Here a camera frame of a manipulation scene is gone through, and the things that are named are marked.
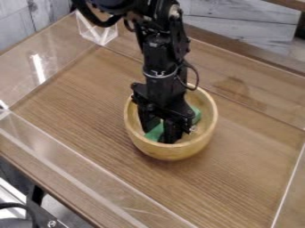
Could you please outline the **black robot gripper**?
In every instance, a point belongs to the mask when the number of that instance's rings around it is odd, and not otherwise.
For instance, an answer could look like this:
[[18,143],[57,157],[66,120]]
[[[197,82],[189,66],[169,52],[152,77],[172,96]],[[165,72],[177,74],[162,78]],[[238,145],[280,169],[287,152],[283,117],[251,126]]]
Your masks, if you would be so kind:
[[173,144],[184,134],[192,132],[192,120],[196,116],[185,99],[186,90],[197,86],[188,85],[188,73],[178,72],[165,77],[149,74],[146,83],[134,83],[133,102],[138,107],[141,126],[148,133],[164,121],[162,142]]

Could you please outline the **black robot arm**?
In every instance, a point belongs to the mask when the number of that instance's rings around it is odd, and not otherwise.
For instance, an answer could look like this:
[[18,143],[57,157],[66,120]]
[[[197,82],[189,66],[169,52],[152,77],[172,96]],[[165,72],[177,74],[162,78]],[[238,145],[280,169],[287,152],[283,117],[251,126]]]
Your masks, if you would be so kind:
[[185,94],[197,88],[188,85],[193,66],[185,56],[190,39],[184,27],[184,11],[178,0],[71,0],[85,18],[109,28],[122,21],[137,34],[145,56],[145,83],[131,85],[141,126],[150,134],[158,126],[164,131],[160,143],[176,143],[192,131],[196,112]]

